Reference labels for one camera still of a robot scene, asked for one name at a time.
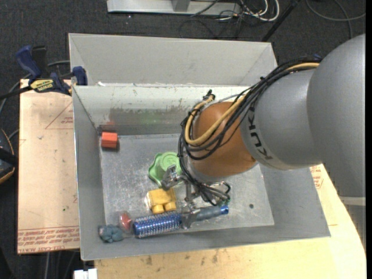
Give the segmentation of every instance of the orange cube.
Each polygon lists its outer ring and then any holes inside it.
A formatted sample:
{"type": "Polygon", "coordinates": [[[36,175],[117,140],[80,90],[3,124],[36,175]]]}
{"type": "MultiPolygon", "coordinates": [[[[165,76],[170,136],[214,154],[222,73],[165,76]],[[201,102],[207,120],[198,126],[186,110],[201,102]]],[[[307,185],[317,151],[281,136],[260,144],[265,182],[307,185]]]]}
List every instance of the orange cube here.
{"type": "Polygon", "coordinates": [[[102,132],[101,147],[116,149],[117,147],[117,133],[102,132]]]}

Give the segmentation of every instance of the green plastic object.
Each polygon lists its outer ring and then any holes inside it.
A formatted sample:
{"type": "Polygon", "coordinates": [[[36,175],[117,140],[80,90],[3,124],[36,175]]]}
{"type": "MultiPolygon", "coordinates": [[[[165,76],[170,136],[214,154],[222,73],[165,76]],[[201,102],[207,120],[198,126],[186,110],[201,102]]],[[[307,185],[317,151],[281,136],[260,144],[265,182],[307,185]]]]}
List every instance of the green plastic object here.
{"type": "Polygon", "coordinates": [[[155,159],[149,168],[149,178],[157,183],[159,188],[162,187],[161,180],[171,165],[176,165],[177,174],[181,174],[180,160],[175,152],[158,153],[155,155],[155,159]]]}

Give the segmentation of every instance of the clamp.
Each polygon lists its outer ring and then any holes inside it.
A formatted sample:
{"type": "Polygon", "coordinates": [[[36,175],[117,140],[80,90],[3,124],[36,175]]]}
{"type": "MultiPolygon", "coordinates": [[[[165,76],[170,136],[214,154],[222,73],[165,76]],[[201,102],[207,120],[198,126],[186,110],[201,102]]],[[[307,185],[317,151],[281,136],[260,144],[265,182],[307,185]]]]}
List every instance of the clamp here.
{"type": "MultiPolygon", "coordinates": [[[[52,72],[50,76],[47,78],[41,77],[43,70],[46,70],[47,66],[43,65],[44,66],[43,69],[40,69],[39,66],[37,65],[37,62],[45,63],[46,49],[36,47],[32,51],[33,52],[36,51],[37,52],[36,54],[40,56],[42,59],[38,59],[38,61],[35,61],[33,59],[30,45],[22,47],[16,53],[16,59],[18,64],[24,70],[30,73],[27,89],[34,90],[39,93],[58,92],[66,95],[71,95],[71,86],[66,84],[63,80],[60,80],[60,78],[55,72],[52,72]]],[[[75,78],[77,85],[88,84],[87,75],[85,73],[85,70],[81,66],[73,68],[72,76],[75,78]]]]}

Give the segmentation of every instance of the black carpet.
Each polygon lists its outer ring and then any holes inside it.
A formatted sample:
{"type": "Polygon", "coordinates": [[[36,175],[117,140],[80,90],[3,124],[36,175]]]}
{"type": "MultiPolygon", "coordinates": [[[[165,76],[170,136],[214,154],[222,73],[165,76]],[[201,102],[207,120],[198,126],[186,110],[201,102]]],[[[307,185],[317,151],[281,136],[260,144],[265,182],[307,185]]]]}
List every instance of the black carpet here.
{"type": "MultiPolygon", "coordinates": [[[[0,0],[0,94],[25,75],[16,63],[15,53],[24,45],[46,45],[48,60],[69,58],[68,33],[125,34],[173,38],[218,38],[221,40],[260,41],[271,23],[217,22],[197,16],[108,14],[107,0],[0,0]]],[[[292,0],[279,0],[284,10],[292,0]]],[[[337,0],[349,17],[366,11],[366,0],[337,0]]],[[[344,13],[335,1],[309,0],[309,3],[326,16],[344,18],[344,13]]],[[[366,17],[351,21],[352,36],[366,32],[366,17]]],[[[339,44],[350,38],[347,22],[333,22],[312,13],[302,0],[269,39],[274,47],[278,63],[303,55],[326,56],[339,44]]],[[[19,126],[19,98],[10,98],[0,116],[0,128],[8,134],[19,126]]],[[[17,145],[17,135],[13,143],[17,145]]],[[[357,223],[362,224],[364,213],[354,210],[357,223]]],[[[15,278],[42,278],[46,254],[16,254],[17,229],[17,175],[0,186],[0,272],[10,271],[15,278]]],[[[49,278],[53,277],[56,262],[59,262],[59,278],[72,257],[71,269],[82,268],[78,255],[73,252],[53,253],[49,278]]],[[[10,273],[0,273],[8,278],[10,273]]]]}

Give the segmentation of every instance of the yellow cable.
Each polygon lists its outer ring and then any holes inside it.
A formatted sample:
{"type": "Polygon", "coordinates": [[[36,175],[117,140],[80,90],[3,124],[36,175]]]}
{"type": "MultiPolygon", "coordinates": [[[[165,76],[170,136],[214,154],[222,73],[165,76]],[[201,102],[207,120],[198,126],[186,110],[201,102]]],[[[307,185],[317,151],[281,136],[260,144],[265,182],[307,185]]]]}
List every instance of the yellow cable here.
{"type": "Polygon", "coordinates": [[[291,66],[289,68],[287,68],[286,70],[290,70],[290,69],[296,69],[296,68],[303,68],[303,67],[308,67],[308,68],[317,68],[319,66],[319,63],[302,63],[302,64],[297,64],[297,65],[294,65],[294,66],[291,66]]]}
{"type": "MultiPolygon", "coordinates": [[[[190,128],[191,128],[191,123],[192,123],[192,120],[194,119],[193,116],[190,116],[186,122],[186,126],[185,126],[185,140],[188,144],[190,145],[200,145],[202,143],[204,143],[210,136],[211,134],[214,132],[214,130],[216,130],[218,128],[218,126],[221,124],[221,122],[228,116],[230,115],[234,110],[237,109],[237,107],[242,103],[242,101],[244,100],[244,96],[242,96],[242,98],[240,98],[236,103],[234,103],[230,108],[228,108],[226,110],[226,112],[224,112],[224,114],[221,116],[221,118],[219,118],[215,123],[213,123],[212,126],[209,127],[209,129],[203,134],[201,135],[199,138],[197,139],[190,139],[190,136],[189,136],[189,131],[190,131],[190,128]]],[[[198,110],[199,108],[201,108],[202,106],[202,103],[204,102],[201,102],[199,104],[197,104],[197,106],[195,107],[194,110],[198,110]]]]}
{"type": "MultiPolygon", "coordinates": [[[[319,63],[316,63],[316,62],[314,62],[314,63],[310,63],[310,62],[309,63],[301,63],[301,64],[291,66],[291,67],[287,68],[286,70],[304,68],[304,67],[317,68],[318,66],[319,66],[319,63]]],[[[230,115],[234,110],[236,110],[237,107],[239,107],[239,105],[244,100],[244,96],[246,94],[244,94],[236,103],[234,103],[230,108],[228,108],[226,110],[226,112],[224,112],[224,114],[215,123],[213,123],[213,125],[210,126],[209,129],[203,135],[201,135],[197,139],[190,139],[190,136],[189,136],[191,124],[192,124],[192,121],[194,119],[194,116],[190,115],[190,117],[188,118],[188,120],[186,122],[186,126],[185,126],[185,140],[186,140],[186,142],[190,145],[201,145],[202,143],[206,142],[207,139],[211,136],[211,134],[219,127],[221,122],[228,115],[230,115]]],[[[210,96],[206,101],[202,101],[201,103],[197,104],[193,110],[195,110],[197,112],[201,107],[205,106],[207,103],[211,102],[212,100],[213,100],[213,98],[211,98],[211,96],[210,96]]]]}

